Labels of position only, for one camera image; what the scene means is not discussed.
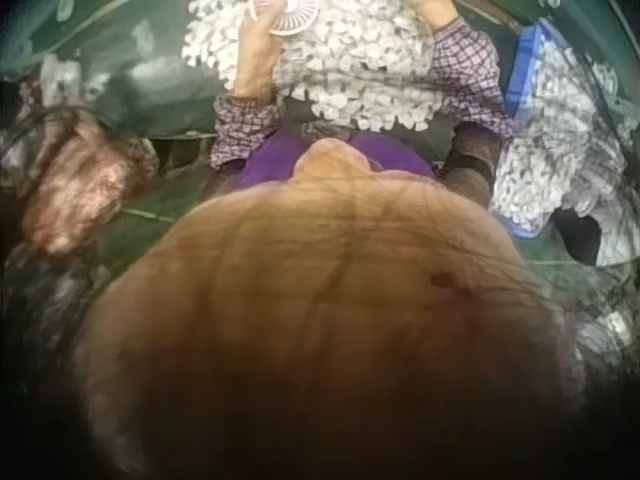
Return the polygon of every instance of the wrist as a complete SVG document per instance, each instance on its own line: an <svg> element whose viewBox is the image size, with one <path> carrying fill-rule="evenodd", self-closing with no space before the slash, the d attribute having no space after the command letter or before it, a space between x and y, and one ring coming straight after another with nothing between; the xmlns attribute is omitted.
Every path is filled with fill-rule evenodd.
<svg viewBox="0 0 640 480"><path fill-rule="evenodd" d="M268 101L273 94L271 78L253 77L244 80L238 77L233 86L233 96L243 100Z"/></svg>

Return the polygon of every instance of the plaid sleeve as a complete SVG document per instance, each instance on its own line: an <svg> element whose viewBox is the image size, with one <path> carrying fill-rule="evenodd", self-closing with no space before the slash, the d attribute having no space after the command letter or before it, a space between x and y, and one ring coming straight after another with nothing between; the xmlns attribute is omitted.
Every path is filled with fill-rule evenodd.
<svg viewBox="0 0 640 480"><path fill-rule="evenodd" d="M211 152L211 166L218 168L232 160L246 160L267 137L282 126L282 101L259 100L220 95L215 103L218 138Z"/></svg>
<svg viewBox="0 0 640 480"><path fill-rule="evenodd" d="M498 52L489 36L458 18L436 33L435 42L428 80L446 93L443 113L480 124L503 140L512 137L499 86Z"/></svg>

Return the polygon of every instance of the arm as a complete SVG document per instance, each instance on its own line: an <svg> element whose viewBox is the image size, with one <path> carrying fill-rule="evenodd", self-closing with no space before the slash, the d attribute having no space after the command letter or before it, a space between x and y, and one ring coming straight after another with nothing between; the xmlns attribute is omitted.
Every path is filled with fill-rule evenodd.
<svg viewBox="0 0 640 480"><path fill-rule="evenodd" d="M452 0L412 1L435 32L428 81L446 92L444 113L461 122L441 177L450 190L488 207L502 145L513 135L498 54L486 34L460 18Z"/></svg>
<svg viewBox="0 0 640 480"><path fill-rule="evenodd" d="M277 1L258 20L247 16L240 28L238 71L232 94L214 104L218 138L211 166L246 160L282 126L282 103L273 90L273 71L282 42L269 33L286 3Z"/></svg>
<svg viewBox="0 0 640 480"><path fill-rule="evenodd" d="M219 169L234 160L247 160L282 126L284 110L276 97L264 100L221 95L214 104L218 138L211 152L211 166Z"/></svg>

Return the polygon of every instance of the sleeve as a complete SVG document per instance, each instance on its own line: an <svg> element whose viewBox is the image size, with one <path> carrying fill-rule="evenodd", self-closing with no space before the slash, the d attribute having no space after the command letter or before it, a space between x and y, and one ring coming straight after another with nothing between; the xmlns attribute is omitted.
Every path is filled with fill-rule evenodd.
<svg viewBox="0 0 640 480"><path fill-rule="evenodd" d="M435 34L429 84L445 92L443 113L460 122L473 122L503 140L513 136L513 123L500 90L498 53L483 32L462 18Z"/></svg>
<svg viewBox="0 0 640 480"><path fill-rule="evenodd" d="M452 192L489 208L502 145L492 130L477 123L461 123L440 178Z"/></svg>
<svg viewBox="0 0 640 480"><path fill-rule="evenodd" d="M220 95L215 103L218 137L211 152L211 166L218 169L233 160L246 160L283 124L282 100L245 100Z"/></svg>

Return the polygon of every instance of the woman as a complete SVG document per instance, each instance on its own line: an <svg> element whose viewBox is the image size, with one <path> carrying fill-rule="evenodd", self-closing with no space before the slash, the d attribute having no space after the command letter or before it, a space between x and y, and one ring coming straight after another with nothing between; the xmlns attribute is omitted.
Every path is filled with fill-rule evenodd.
<svg viewBox="0 0 640 480"><path fill-rule="evenodd" d="M455 38L493 58L452 2L415 4L439 49ZM264 128L279 123L264 113L277 13L245 24L234 95L218 102L214 160L246 160L239 191L110 285L57 362L107 477L558 473L583 375L571 325L486 210L509 131L497 85L440 77L466 121L442 181L391 141L369 150L377 137L278 163L296 147ZM476 70L497 78L490 61Z"/></svg>
<svg viewBox="0 0 640 480"><path fill-rule="evenodd" d="M498 86L497 53L485 34L472 30L458 16L452 1L412 3L435 32L433 66L425 82L446 92L445 111L460 122L440 176L450 190L486 207L502 142L511 135L511 120L504 112ZM305 152L314 155L326 143L308 150L292 127L284 124L283 111L273 91L272 76L281 43L269 30L283 4L274 3L257 22L246 19L234 91L219 97L215 104L219 138L212 165L218 170L240 166L237 188L289 179ZM423 159L389 137L359 133L352 135L346 145L352 154L367 157L373 169L434 178L433 170Z"/></svg>

